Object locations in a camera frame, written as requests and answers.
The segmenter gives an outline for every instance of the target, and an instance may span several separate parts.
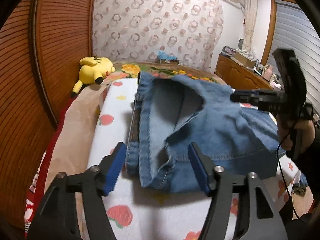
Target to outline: wooden dresser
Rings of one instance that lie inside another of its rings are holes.
[[[216,74],[237,90],[272,89],[268,81],[223,55],[219,55]]]

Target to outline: black cable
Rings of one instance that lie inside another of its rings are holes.
[[[285,189],[287,190],[287,193],[288,193],[288,196],[290,198],[290,194],[289,194],[289,189],[287,187],[287,183],[285,182],[285,179],[284,179],[284,175],[283,175],[283,172],[282,172],[282,168],[281,168],[281,164],[280,164],[280,159],[279,159],[279,149],[280,149],[280,146],[282,145],[282,143],[286,140],[286,138],[289,136],[289,134],[291,133],[293,128],[291,128],[288,132],[288,134],[283,138],[283,140],[280,142],[278,148],[277,148],[277,159],[278,159],[278,163],[279,163],[279,168],[280,168],[280,172],[281,172],[281,176],[282,176],[282,179],[283,179],[283,182],[284,182],[284,185],[285,185]],[[292,201],[292,198],[291,199],[291,203],[292,203],[292,208],[293,208],[293,212],[294,214],[296,215],[296,217],[301,220],[301,218],[298,216],[296,210],[294,209],[294,206],[293,206],[293,201]]]

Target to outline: pikachu plush toy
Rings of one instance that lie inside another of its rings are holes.
[[[101,84],[103,79],[115,71],[112,62],[106,57],[85,57],[79,62],[79,80],[73,87],[71,97],[75,97],[82,85]]]

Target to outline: screw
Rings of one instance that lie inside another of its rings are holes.
[[[100,167],[98,165],[94,165],[90,167],[90,171],[92,172],[98,172],[100,171]]]
[[[66,174],[64,171],[60,171],[60,172],[56,175],[56,177],[59,178],[59,179],[62,179],[62,178],[64,178],[66,175],[67,175],[67,174]]]
[[[214,167],[214,170],[215,170],[216,172],[224,172],[224,167],[222,167],[222,166],[215,166],[215,167]]]
[[[251,179],[256,179],[256,178],[258,177],[258,175],[257,175],[257,173],[255,173],[255,172],[250,172],[250,173],[249,173],[249,177],[250,177]]]

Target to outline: blue denim jacket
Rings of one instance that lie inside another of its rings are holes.
[[[277,126],[267,112],[231,102],[230,94],[230,86],[184,75],[159,79],[140,73],[126,171],[139,175],[142,187],[200,190],[188,158],[188,145],[196,142],[231,172],[275,176]]]

